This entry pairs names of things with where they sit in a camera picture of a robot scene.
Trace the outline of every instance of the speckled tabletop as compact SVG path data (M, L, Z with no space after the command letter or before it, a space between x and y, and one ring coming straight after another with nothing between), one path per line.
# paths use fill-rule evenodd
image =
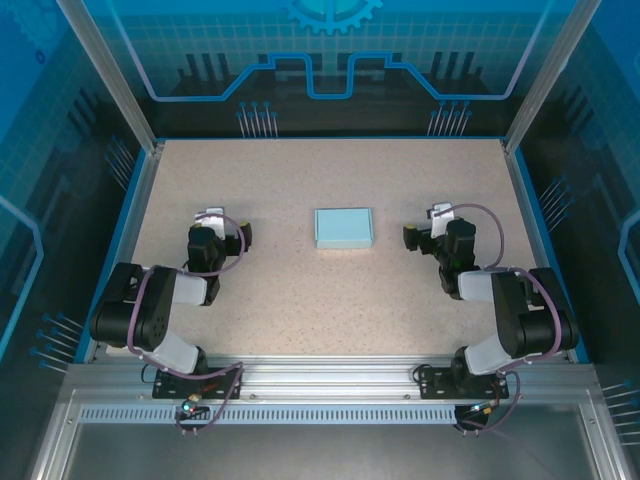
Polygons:
M193 214L208 206L253 227L210 307L174 306L171 328L210 354L437 354L495 332L490 304L451 300L437 262L408 252L402 226L435 202L477 202L506 232L504 265L534 266L497 140L168 141L134 259L186 260ZM314 209L371 207L367 250L317 250ZM476 258L498 234L480 211Z

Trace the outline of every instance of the black bracket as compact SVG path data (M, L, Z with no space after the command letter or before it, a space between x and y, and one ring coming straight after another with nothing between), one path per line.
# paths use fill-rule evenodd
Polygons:
M219 370L222 370L222 367L209 367L209 373ZM162 400L184 400L193 393L201 393L203 400L223 400L227 396L237 373L238 369L234 368L224 375L208 380L185 380L184 378L158 370L156 372L156 379L151 396L154 399ZM240 398L241 385L242 375L240 376L238 386L231 394L230 398L232 400Z
M507 384L500 386L500 379L496 375L474 377L474 385L467 389L461 389L456 383L450 367L422 365L414 376L420 387L422 400L492 400L496 397L509 397Z

